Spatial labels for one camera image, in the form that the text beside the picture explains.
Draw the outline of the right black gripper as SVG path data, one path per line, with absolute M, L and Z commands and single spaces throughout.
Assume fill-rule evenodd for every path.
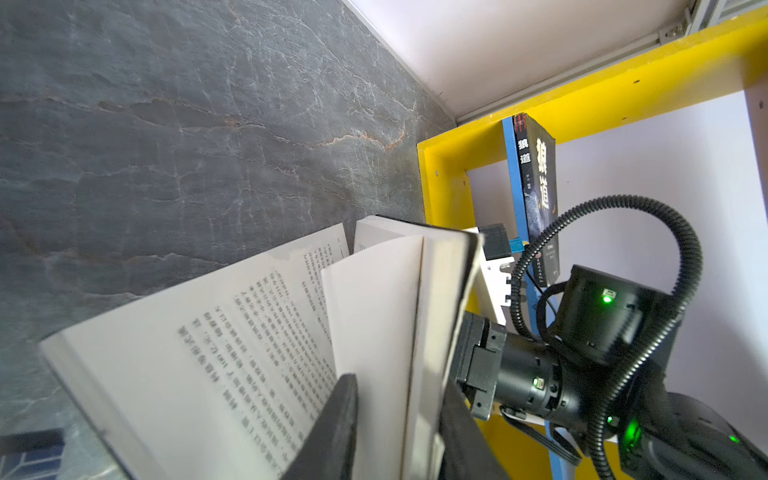
M 450 368 L 450 378 L 482 421 L 491 417 L 507 330 L 486 317 L 465 311 Z

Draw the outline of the black book orange title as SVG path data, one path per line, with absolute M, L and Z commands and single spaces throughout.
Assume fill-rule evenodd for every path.
M 135 479 L 276 479 L 353 374 L 356 479 L 434 479 L 473 231 L 371 215 L 81 322 L 43 356 Z

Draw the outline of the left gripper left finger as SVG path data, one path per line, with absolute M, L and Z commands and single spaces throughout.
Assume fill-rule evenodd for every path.
M 357 377 L 351 373 L 343 374 L 282 479 L 351 479 L 358 409 Z

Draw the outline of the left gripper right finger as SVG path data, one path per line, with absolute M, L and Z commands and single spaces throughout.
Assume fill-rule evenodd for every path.
M 508 479 L 465 403 L 463 393 L 452 382 L 446 386 L 439 421 L 445 445 L 439 479 Z

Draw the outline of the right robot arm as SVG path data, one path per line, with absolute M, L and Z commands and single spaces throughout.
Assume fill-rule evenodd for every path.
M 546 288 L 534 318 L 521 287 L 535 257 L 576 220 L 631 209 L 662 222 L 679 251 L 670 292 L 583 266 Z M 589 459 L 602 479 L 616 473 L 605 443 L 618 443 L 620 469 L 635 479 L 763 479 L 766 455 L 712 408 L 665 387 L 665 370 L 685 310 L 700 284 L 703 256 L 689 222 L 672 207 L 636 195 L 583 202 L 560 215 L 516 262 L 508 285 L 507 333 L 466 313 L 449 371 L 471 416 L 493 408 L 512 427 L 571 464 Z

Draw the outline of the black wolf-eyes book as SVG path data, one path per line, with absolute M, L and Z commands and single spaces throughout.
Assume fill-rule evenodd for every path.
M 533 244 L 558 216 L 556 140 L 527 113 L 513 117 L 513 128 L 528 242 Z M 556 237 L 534 255 L 531 269 L 536 285 L 542 289 L 557 280 L 560 262 Z

